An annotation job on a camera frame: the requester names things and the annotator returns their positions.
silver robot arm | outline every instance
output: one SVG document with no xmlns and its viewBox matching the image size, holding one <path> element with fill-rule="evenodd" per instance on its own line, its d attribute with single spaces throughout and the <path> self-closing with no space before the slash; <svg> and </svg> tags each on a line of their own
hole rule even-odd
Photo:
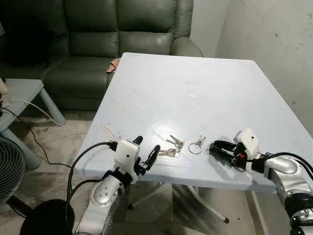
<svg viewBox="0 0 313 235">
<path fill-rule="evenodd" d="M 231 166 L 262 173 L 273 181 L 290 218 L 290 235 L 312 235 L 313 191 L 302 174 L 302 166 L 307 168 L 305 164 L 291 157 L 280 157 L 294 155 L 290 153 L 260 154 L 259 141 L 251 129 L 238 133 L 234 141 L 215 141 L 210 145 L 210 154 L 227 160 Z"/>
<path fill-rule="evenodd" d="M 157 145 L 145 162 L 140 161 L 139 144 L 142 137 L 133 142 L 119 141 L 114 158 L 115 171 L 107 171 L 103 181 L 91 190 L 89 205 L 76 229 L 75 235 L 106 235 L 112 225 L 112 217 L 116 211 L 125 188 L 135 184 L 138 175 L 144 175 L 157 158 L 160 146 Z"/>
</svg>

plastic table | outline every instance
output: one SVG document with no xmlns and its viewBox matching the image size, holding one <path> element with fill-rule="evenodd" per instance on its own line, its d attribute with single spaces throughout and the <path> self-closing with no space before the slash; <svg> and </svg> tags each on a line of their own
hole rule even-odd
<svg viewBox="0 0 313 235">
<path fill-rule="evenodd" d="M 172 148 L 170 135 L 185 141 L 179 157 L 161 156 L 139 179 L 208 188 L 275 192 L 262 175 L 230 168 L 208 153 L 215 140 L 232 141 L 251 128 L 263 153 L 292 152 L 313 164 L 312 138 L 251 60 L 124 53 L 78 154 L 108 140 L 144 137 L 140 157 L 156 144 Z M 203 152 L 188 145 L 206 136 Z M 90 151 L 76 165 L 85 177 L 113 169 L 114 152 Z"/>
<path fill-rule="evenodd" d="M 54 104 L 48 93 L 44 89 L 41 80 L 36 79 L 6 79 L 5 82 L 9 92 L 2 96 L 1 100 L 25 100 L 31 102 L 36 95 L 40 95 L 45 105 L 50 111 L 52 117 L 60 124 L 65 124 L 66 120 L 57 106 Z M 24 102 L 12 103 L 7 107 L 16 115 L 20 115 L 26 108 Z M 15 116 L 6 110 L 3 110 L 0 117 L 0 133 L 2 136 L 15 142 L 25 154 L 25 162 L 28 168 L 36 169 L 40 165 L 40 158 L 37 157 L 17 136 L 9 129 L 9 125 L 15 120 Z"/>
</svg>

sofa armrest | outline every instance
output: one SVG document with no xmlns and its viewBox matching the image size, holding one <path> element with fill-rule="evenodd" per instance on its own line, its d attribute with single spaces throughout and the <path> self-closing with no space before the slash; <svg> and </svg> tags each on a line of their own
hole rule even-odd
<svg viewBox="0 0 313 235">
<path fill-rule="evenodd" d="M 0 36 L 0 62 L 5 60 L 5 48 L 7 43 L 7 37 L 5 34 Z"/>
<path fill-rule="evenodd" d="M 202 52 L 190 38 L 176 38 L 172 43 L 171 55 L 203 57 Z"/>
</svg>

fan grille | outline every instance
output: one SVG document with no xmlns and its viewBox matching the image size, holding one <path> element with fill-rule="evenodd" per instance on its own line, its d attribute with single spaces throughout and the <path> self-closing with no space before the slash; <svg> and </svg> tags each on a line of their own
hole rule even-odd
<svg viewBox="0 0 313 235">
<path fill-rule="evenodd" d="M 0 206 L 18 189 L 24 174 L 24 153 L 13 141 L 0 137 Z"/>
</svg>

metal key ring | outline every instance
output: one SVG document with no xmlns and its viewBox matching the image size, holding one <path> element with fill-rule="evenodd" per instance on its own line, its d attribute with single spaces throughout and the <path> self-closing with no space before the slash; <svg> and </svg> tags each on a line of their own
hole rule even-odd
<svg viewBox="0 0 313 235">
<path fill-rule="evenodd" d="M 196 145 L 196 146 L 198 146 L 198 147 L 200 148 L 200 152 L 199 152 L 199 153 L 195 153 L 195 152 L 191 151 L 191 150 L 190 150 L 190 146 L 192 146 L 192 145 Z M 198 143 L 198 142 L 193 142 L 193 143 L 191 143 L 191 144 L 188 146 L 188 150 L 189 150 L 189 152 L 191 152 L 192 154 L 197 155 L 197 154 L 200 154 L 200 153 L 202 152 L 202 146 L 201 146 L 201 145 L 199 145 L 199 143 Z"/>
</svg>

